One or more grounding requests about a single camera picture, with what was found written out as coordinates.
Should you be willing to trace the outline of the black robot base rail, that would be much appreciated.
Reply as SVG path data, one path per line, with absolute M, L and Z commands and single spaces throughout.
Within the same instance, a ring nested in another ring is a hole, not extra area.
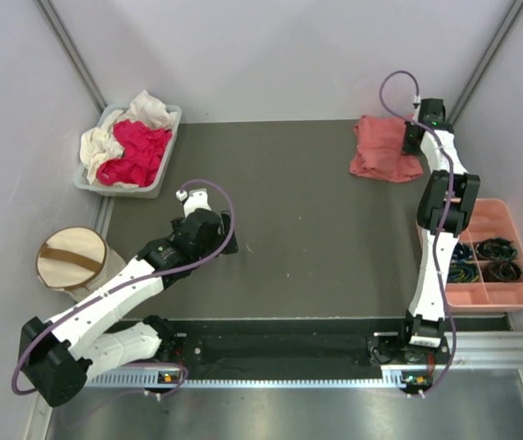
M 400 318 L 171 320 L 175 337 L 151 363 L 187 367 L 190 379 L 375 379 L 388 365 L 429 371 L 400 357 Z

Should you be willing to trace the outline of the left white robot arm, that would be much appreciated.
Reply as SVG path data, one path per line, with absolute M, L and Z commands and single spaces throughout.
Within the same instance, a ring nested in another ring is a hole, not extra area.
M 197 208 L 171 222 L 172 232 L 148 242 L 103 287 L 63 313 L 43 321 L 29 319 L 20 330 L 17 365 L 11 378 L 16 395 L 23 394 L 18 377 L 51 407 L 72 400 L 94 377 L 129 362 L 151 358 L 166 363 L 176 343 L 168 323 L 149 316 L 111 333 L 128 312 L 189 276 L 220 254 L 234 254 L 232 209 L 219 214 Z

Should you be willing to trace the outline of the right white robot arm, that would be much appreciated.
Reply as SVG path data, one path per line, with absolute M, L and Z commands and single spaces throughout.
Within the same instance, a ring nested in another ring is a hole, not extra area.
M 481 180 L 462 165 L 443 101 L 416 95 L 413 107 L 403 151 L 424 156 L 429 178 L 417 207 L 422 246 L 417 287 L 395 348 L 406 362 L 426 363 L 448 349 L 444 333 L 452 324 L 446 297 L 451 257 L 470 224 Z

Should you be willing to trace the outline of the salmon pink t-shirt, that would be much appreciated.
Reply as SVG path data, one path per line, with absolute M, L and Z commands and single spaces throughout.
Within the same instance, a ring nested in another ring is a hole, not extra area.
M 418 158 L 403 153 L 403 119 L 362 115 L 353 131 L 356 152 L 350 174 L 391 183 L 412 182 L 423 175 Z

